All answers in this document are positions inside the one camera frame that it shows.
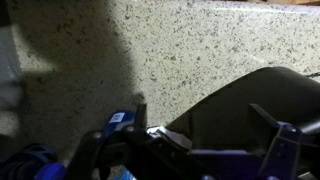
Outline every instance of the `blue plastic part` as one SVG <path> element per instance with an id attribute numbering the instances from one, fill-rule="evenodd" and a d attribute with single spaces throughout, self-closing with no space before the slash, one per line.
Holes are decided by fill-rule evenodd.
<path id="1" fill-rule="evenodd" d="M 121 123 L 134 122 L 135 113 L 129 110 L 121 110 L 113 113 L 107 120 L 102 131 L 107 135 L 112 134 Z"/>
<path id="2" fill-rule="evenodd" d="M 133 175 L 128 170 L 125 170 L 122 180 L 133 180 L 133 179 L 134 179 Z"/>
<path id="3" fill-rule="evenodd" d="M 34 180 L 63 180 L 66 174 L 66 168 L 62 163 L 53 163 L 45 165 Z"/>

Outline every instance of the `granite surface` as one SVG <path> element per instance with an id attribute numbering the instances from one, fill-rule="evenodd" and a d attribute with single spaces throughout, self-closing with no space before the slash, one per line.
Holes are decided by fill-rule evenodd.
<path id="1" fill-rule="evenodd" d="M 28 104 L 25 143 L 67 157 L 117 109 L 148 103 L 165 125 L 266 66 L 320 71 L 320 10 L 238 2 L 15 0 L 9 3 Z"/>

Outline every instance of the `black plastic object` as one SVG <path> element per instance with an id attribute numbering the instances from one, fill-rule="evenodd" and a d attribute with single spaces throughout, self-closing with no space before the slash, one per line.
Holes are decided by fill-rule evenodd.
<path id="1" fill-rule="evenodd" d="M 92 179 L 95 168 L 107 179 L 112 166 L 125 165 L 137 179 L 216 179 L 209 170 L 185 151 L 162 138 L 145 132 L 146 105 L 139 105 L 135 121 L 119 122 L 113 133 L 87 133 L 72 158 L 64 179 Z"/>
<path id="2" fill-rule="evenodd" d="M 267 151 L 279 131 L 279 123 L 257 104 L 249 105 L 248 122 L 256 142 L 263 150 Z"/>
<path id="3" fill-rule="evenodd" d="M 263 68 L 221 88 L 187 112 L 194 148 L 255 149 L 247 121 L 252 103 L 306 134 L 320 130 L 320 84 L 288 68 Z"/>

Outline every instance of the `white label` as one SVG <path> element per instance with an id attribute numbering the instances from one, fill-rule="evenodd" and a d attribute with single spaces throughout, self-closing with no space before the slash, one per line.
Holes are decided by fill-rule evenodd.
<path id="1" fill-rule="evenodd" d="M 125 113 L 114 114 L 109 123 L 121 122 Z"/>

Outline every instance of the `speckled granite countertop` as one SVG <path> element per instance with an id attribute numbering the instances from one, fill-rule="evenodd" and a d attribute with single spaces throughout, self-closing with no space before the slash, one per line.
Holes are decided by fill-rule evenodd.
<path id="1" fill-rule="evenodd" d="M 238 2 L 9 2 L 28 94 L 26 142 L 67 150 L 143 97 L 166 124 L 244 74 L 320 71 L 320 9 Z"/>

